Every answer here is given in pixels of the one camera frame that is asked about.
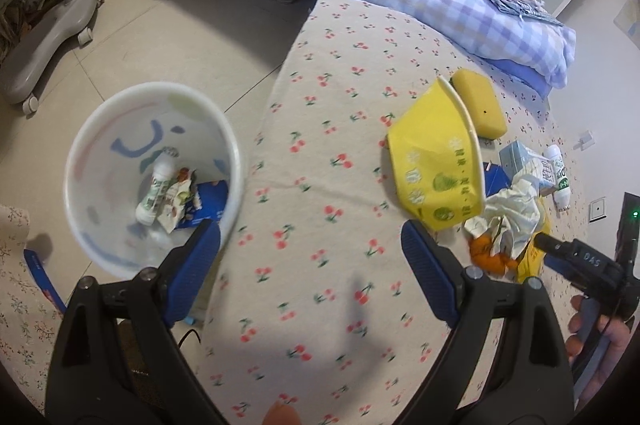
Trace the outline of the yellow sponge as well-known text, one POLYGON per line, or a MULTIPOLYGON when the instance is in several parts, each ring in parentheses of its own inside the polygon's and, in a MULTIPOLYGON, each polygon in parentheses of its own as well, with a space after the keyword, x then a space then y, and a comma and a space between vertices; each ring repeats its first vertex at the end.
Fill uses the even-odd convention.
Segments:
POLYGON ((468 110, 478 137, 497 140, 506 134, 506 119, 489 78, 460 68, 451 76, 450 84, 468 110))

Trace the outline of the grey chair base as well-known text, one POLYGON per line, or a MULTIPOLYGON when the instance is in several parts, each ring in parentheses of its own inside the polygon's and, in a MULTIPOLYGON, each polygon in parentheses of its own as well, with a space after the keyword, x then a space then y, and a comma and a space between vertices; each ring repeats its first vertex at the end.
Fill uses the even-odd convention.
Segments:
MULTIPOLYGON (((6 7, 12 0, 1 0, 6 7)), ((90 23, 103 0, 63 0, 45 13, 1 63, 1 96, 6 103, 19 105, 25 115, 39 107, 35 94, 42 74, 58 48, 75 38, 85 46, 92 41, 90 23)))

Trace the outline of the orange peel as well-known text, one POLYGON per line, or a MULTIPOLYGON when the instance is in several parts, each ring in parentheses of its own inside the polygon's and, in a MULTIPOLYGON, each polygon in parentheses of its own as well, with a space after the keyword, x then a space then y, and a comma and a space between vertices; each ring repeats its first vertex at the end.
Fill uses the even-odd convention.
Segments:
POLYGON ((475 237, 470 242, 470 257, 474 266, 496 277, 504 277, 518 269, 518 262, 503 253, 492 252, 494 240, 488 233, 475 237))

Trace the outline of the white paper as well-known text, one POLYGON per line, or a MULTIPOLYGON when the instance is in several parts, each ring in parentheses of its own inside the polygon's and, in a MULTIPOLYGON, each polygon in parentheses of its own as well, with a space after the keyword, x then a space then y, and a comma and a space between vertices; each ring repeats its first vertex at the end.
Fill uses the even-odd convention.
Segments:
POLYGON ((492 255, 503 253, 516 259, 542 219, 538 189, 527 179, 520 179, 488 197, 483 212, 466 220, 463 228, 474 239, 488 233, 492 255))

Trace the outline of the wall socket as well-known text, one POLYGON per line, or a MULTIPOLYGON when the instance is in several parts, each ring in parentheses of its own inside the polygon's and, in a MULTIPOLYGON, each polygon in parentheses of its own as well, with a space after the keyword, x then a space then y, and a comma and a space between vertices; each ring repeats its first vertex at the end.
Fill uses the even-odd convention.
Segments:
POLYGON ((606 202, 604 197, 599 197, 597 200, 593 200, 589 203, 588 207, 588 221, 595 223, 598 220, 606 217, 606 202))

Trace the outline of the wall map poster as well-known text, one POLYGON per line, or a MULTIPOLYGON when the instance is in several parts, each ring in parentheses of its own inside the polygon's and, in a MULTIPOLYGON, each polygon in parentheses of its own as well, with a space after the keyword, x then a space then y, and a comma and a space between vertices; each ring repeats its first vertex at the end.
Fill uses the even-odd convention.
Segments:
POLYGON ((639 0, 627 0, 614 18, 614 24, 635 44, 639 43, 639 0))

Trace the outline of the floral fabric at left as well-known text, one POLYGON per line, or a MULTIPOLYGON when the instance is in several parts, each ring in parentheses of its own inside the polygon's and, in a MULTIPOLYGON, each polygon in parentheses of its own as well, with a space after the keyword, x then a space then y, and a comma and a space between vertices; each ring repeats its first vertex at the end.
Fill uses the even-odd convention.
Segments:
POLYGON ((28 271, 24 249, 29 227, 26 210, 1 207, 1 365, 26 398, 43 410, 48 368, 62 315, 28 271))

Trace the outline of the yellow wrapper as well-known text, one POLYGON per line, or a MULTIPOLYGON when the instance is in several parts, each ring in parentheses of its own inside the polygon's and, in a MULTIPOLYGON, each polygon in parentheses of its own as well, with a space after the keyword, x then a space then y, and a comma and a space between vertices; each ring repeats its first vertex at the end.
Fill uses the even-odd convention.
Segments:
POLYGON ((540 211, 540 221, 534 235, 527 243, 524 252, 518 257, 518 267, 515 272, 515 281, 518 284, 523 284, 529 277, 538 277, 542 262, 544 261, 544 252, 538 249, 535 245, 535 237, 539 233, 548 233, 550 231, 549 219, 546 211, 546 206, 540 197, 536 200, 537 207, 540 211))

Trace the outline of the blue cardboard box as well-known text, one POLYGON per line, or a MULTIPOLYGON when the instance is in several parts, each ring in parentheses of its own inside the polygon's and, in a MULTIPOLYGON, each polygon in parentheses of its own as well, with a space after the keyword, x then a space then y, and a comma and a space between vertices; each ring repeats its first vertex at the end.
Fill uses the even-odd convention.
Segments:
POLYGON ((201 182, 194 185, 193 195, 184 205, 177 229, 197 227, 203 220, 219 223, 224 215, 229 196, 228 183, 224 180, 201 182))

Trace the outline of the small white yogurt bottle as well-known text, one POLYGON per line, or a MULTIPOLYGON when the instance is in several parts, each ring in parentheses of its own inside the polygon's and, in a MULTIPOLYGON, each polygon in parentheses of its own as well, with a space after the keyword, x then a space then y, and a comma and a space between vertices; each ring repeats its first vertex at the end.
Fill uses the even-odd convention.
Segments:
POLYGON ((555 175, 555 190, 553 200, 558 211, 570 208, 570 182, 568 181, 564 158, 559 145, 552 144, 544 150, 544 157, 551 163, 555 175))

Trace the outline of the cherry print tablecloth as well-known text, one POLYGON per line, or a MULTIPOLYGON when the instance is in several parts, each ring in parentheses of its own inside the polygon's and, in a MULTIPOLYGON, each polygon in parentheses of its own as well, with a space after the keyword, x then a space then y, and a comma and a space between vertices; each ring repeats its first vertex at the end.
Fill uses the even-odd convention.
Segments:
POLYGON ((198 379, 232 424, 390 424, 448 335, 401 252, 386 134, 438 78, 488 77, 506 140, 559 142, 538 94, 409 15, 318 0, 274 84, 218 270, 198 379))

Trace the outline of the white wall plug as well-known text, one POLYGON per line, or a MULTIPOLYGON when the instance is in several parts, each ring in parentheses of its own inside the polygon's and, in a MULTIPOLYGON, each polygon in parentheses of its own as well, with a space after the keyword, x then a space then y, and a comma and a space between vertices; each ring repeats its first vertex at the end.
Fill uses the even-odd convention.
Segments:
POLYGON ((573 148, 574 150, 586 151, 595 144, 596 139, 594 139, 593 133, 591 131, 585 131, 578 137, 573 148))

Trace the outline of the white plastic trash bin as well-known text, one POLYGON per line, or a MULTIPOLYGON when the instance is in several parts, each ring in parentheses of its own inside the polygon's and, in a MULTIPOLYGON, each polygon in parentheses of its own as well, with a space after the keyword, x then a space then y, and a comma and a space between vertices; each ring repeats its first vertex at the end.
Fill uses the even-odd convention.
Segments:
POLYGON ((219 217, 227 240, 238 218, 245 167, 224 111, 185 85, 152 81, 106 100, 82 125, 65 166, 64 207, 70 231, 87 256, 118 279, 158 266, 192 231, 166 232, 134 215, 151 188, 164 148, 175 148, 178 169, 198 181, 228 186, 219 217))

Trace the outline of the light blue milk carton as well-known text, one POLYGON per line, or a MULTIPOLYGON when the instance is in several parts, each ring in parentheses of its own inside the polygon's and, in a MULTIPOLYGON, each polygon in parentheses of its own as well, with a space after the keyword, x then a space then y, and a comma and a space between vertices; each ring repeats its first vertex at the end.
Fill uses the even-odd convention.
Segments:
POLYGON ((500 165, 512 183, 526 179, 541 196, 556 190, 556 177, 548 158, 514 141, 499 151, 500 165))

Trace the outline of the white green yogurt bottle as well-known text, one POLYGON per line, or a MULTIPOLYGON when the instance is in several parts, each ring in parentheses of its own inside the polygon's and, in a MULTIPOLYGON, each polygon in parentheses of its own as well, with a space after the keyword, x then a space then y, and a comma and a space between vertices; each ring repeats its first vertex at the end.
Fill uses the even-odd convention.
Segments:
POLYGON ((178 157, 176 148, 165 146, 154 160, 149 189, 136 207, 137 222, 143 226, 152 226, 154 223, 166 192, 174 182, 178 157))

